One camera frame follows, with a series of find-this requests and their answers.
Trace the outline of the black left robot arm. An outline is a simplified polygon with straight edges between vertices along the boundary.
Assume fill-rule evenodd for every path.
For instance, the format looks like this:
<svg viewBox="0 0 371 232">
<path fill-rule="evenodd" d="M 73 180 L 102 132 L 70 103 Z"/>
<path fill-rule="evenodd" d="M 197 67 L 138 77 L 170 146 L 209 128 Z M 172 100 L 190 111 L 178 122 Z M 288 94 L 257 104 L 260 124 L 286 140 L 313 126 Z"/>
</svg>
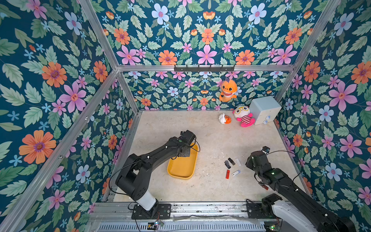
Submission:
<svg viewBox="0 0 371 232">
<path fill-rule="evenodd" d="M 154 151 L 140 156 L 129 155 L 118 171 L 116 185 L 143 210 L 154 214 L 157 212 L 158 200 L 148 190 L 152 172 L 170 159 L 190 156 L 196 144 L 196 135 L 186 130 Z"/>
</svg>

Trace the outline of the black silver swivel usb drive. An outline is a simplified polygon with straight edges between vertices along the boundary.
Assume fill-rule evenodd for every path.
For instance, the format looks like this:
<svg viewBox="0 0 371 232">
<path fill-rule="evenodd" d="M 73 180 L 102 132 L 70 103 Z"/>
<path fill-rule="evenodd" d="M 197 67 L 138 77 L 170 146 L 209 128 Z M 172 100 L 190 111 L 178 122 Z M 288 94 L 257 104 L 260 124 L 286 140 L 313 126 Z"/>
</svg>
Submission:
<svg viewBox="0 0 371 232">
<path fill-rule="evenodd" d="M 225 165 L 228 169 L 231 169 L 231 165 L 228 160 L 225 160 Z"/>
</svg>

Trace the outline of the red silver swivel usb drive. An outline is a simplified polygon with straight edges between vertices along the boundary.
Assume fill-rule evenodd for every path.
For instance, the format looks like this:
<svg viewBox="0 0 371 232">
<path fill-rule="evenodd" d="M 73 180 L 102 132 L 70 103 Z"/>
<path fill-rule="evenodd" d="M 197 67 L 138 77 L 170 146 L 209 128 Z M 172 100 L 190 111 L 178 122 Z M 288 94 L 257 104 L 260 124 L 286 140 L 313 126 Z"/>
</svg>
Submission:
<svg viewBox="0 0 371 232">
<path fill-rule="evenodd" d="M 268 190 L 268 189 L 269 189 L 269 187 L 268 187 L 267 185 L 265 185 L 264 183 L 262 183 L 262 182 L 259 182 L 259 185 L 260 185 L 262 188 L 264 188 L 265 190 Z"/>
</svg>

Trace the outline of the white translucent usb drive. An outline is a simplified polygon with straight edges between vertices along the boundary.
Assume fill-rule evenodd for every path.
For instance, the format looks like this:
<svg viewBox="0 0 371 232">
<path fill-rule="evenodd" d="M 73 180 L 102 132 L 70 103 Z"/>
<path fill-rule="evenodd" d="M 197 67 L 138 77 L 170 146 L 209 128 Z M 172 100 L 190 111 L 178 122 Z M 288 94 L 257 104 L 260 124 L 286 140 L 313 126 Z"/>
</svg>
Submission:
<svg viewBox="0 0 371 232">
<path fill-rule="evenodd" d="M 242 164 L 241 164 L 240 160 L 238 158 L 236 158 L 235 160 L 236 160 L 236 163 L 238 164 L 238 166 L 241 167 Z"/>
</svg>

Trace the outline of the white purple usb drive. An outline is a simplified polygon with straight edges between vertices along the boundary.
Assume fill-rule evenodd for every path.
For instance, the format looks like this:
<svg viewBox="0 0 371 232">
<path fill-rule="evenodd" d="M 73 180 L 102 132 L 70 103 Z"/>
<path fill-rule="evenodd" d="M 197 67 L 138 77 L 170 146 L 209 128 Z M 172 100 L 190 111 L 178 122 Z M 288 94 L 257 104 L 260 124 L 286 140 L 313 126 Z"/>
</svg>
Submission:
<svg viewBox="0 0 371 232">
<path fill-rule="evenodd" d="M 240 170 L 237 170 L 237 171 L 235 171 L 235 172 L 232 173 L 232 176 L 235 177 L 235 176 L 237 176 L 240 173 L 241 173 L 241 171 Z"/>
</svg>

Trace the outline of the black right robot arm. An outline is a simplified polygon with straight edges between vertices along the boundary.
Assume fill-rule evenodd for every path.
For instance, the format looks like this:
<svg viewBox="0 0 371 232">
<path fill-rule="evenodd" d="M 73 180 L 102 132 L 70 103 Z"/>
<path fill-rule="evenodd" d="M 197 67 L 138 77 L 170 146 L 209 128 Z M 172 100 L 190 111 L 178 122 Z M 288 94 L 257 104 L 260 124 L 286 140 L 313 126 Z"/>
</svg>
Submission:
<svg viewBox="0 0 371 232">
<path fill-rule="evenodd" d="M 262 213 L 281 218 L 299 232 L 355 232 L 352 220 L 327 210 L 300 189 L 281 169 L 272 168 L 267 153 L 254 151 L 246 167 L 254 171 L 259 185 L 277 194 L 262 199 Z"/>
</svg>

